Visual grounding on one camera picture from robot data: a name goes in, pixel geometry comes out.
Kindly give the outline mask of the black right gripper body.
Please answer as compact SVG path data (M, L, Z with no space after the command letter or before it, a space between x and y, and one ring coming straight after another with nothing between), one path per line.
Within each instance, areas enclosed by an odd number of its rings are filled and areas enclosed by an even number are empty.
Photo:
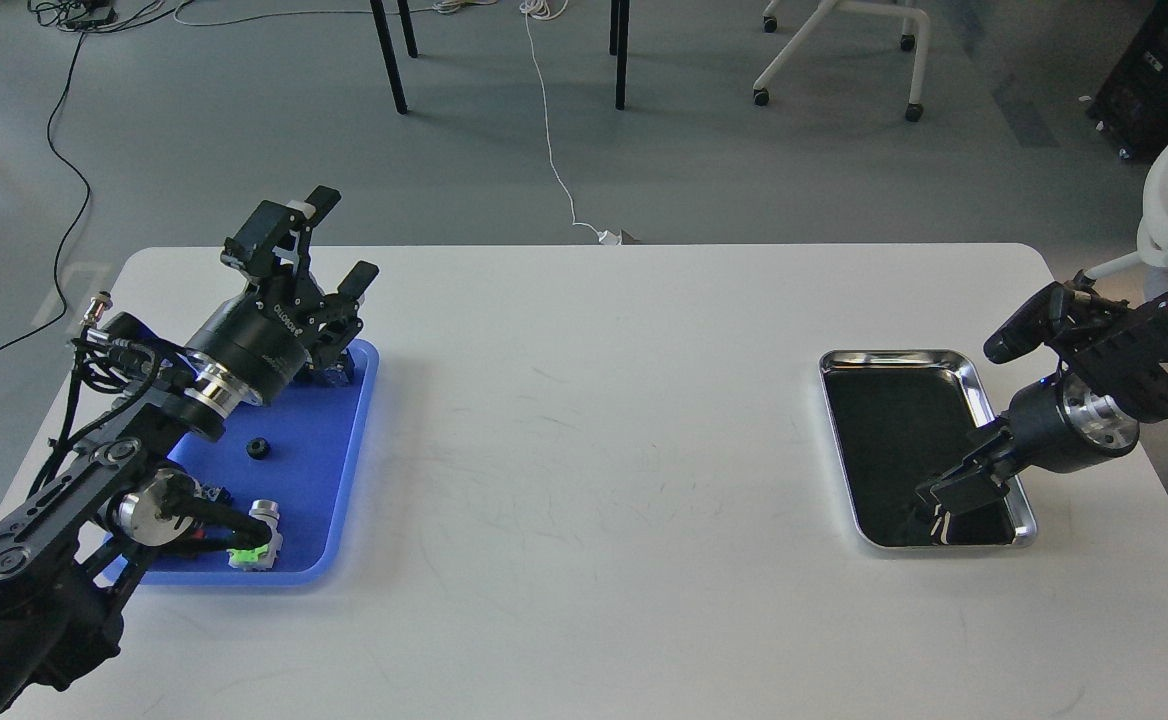
M1029 466L1064 475L1128 455L1140 423L1077 374L1051 374L1015 392L974 439L976 466L997 479Z

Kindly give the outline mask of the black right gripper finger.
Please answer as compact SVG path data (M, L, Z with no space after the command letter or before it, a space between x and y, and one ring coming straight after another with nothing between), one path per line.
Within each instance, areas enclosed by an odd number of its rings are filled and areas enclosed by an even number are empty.
M929 477L926 480L919 483L916 487L916 496L922 498L922 501L933 503L933 505L943 507L940 505L940 482L948 479L948 477L954 477L954 475L964 473L964 471L986 471L986 473L995 475L996 478L1006 480L1004 475L1000 475L996 469L996 461L997 455L1004 451L1008 443L1008 434L992 434L982 445L973 448L953 468L948 468L948 470L941 471L936 477Z
M953 515L1003 501L1006 496L1008 483L986 471L964 471L940 482L940 505Z

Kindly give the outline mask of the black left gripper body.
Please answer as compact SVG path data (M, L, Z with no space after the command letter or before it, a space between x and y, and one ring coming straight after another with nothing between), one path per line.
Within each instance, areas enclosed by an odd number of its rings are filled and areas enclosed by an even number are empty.
M218 366L231 375L246 404L269 406L308 359L315 335L308 314L324 297L242 292L223 302L185 348L199 369Z

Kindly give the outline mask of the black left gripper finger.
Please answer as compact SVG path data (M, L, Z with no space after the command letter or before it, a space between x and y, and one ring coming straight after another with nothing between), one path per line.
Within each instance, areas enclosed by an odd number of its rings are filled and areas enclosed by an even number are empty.
M360 302L363 302L366 288L377 277L378 265L357 261L336 292L325 296L318 309L310 311L308 319L315 331L308 342L311 371L324 372L338 364L352 340L360 334L363 328L359 316Z
M340 191L318 186L301 202L260 202L235 236L224 241L220 263L241 274L255 290L317 295L319 288L310 272L311 236L340 200Z

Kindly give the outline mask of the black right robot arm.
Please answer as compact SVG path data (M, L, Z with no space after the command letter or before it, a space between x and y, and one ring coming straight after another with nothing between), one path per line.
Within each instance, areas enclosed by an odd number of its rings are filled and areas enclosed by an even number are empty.
M1168 420L1168 291L1134 307L1092 281L1052 282L987 338L983 355L1009 364L1041 346L1058 356L1055 372L978 427L962 461L919 483L922 501L967 514L1003 500L1020 470L1065 475L1118 459L1142 427Z

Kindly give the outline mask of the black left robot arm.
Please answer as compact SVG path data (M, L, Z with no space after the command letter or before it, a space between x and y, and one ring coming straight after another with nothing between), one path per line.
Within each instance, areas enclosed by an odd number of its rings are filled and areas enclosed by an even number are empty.
M272 404L296 378L345 369L378 268L360 261L332 293L311 274L311 234L340 199L319 186L300 202L260 202L220 252L244 291L182 345L135 316L104 320L107 293L86 310L68 402L98 381L116 400L84 427L60 428L25 500L0 520L0 714L27 685L64 691L113 659L124 605L162 553L255 551L274 538L206 498L169 455L186 436L218 441L237 406Z

